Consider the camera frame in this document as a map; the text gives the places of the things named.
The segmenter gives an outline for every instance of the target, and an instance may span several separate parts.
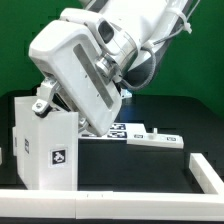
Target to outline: white box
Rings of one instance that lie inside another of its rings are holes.
[[[18,174],[29,190],[77,190],[78,114],[39,118],[31,109],[36,99],[15,99]]]

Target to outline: white border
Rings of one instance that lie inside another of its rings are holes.
[[[223,182],[201,154],[191,154],[190,169],[202,189],[216,190],[206,194],[0,190],[0,216],[224,221]]]

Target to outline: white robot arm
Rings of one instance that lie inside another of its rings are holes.
[[[80,129],[104,135],[120,107],[119,88],[146,87],[179,18],[178,32],[191,32],[183,13],[192,0],[81,1],[86,9],[65,9],[31,43],[29,56],[46,77],[33,110],[45,116],[58,94],[71,111],[80,114]],[[128,77],[149,60],[149,72],[139,84]]]

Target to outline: black table surface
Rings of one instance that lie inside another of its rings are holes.
[[[0,98],[1,189],[26,189],[17,175],[12,153],[12,127],[15,125],[14,97],[28,95],[32,91],[10,92]],[[123,140],[79,140],[79,190],[203,193],[188,169],[190,153],[202,153],[224,180],[224,121],[200,101],[189,97],[135,95],[123,101],[116,122],[143,123],[148,132],[156,127],[159,133],[181,135],[184,149],[133,146]],[[1,218],[0,223],[4,222],[174,223]]]

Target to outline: screw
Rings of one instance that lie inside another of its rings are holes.
[[[43,105],[42,105],[41,103],[37,103],[37,104],[36,104],[36,108],[37,108],[37,109],[40,109],[42,106],[43,106]]]

